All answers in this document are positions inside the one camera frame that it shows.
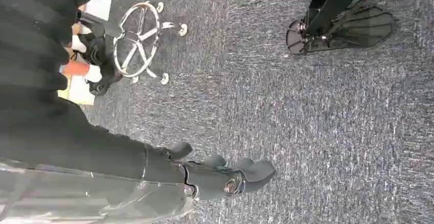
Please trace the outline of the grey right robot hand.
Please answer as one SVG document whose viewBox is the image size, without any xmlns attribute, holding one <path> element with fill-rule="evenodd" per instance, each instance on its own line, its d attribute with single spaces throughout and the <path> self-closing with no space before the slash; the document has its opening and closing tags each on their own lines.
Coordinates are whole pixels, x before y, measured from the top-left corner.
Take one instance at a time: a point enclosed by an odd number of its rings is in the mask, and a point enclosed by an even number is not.
<svg viewBox="0 0 434 224">
<path fill-rule="evenodd" d="M 183 217 L 196 200 L 260 190 L 268 161 L 227 166 L 219 155 L 155 147 L 91 125 L 50 95 L 1 97 L 1 223 L 153 223 Z"/>
</svg>

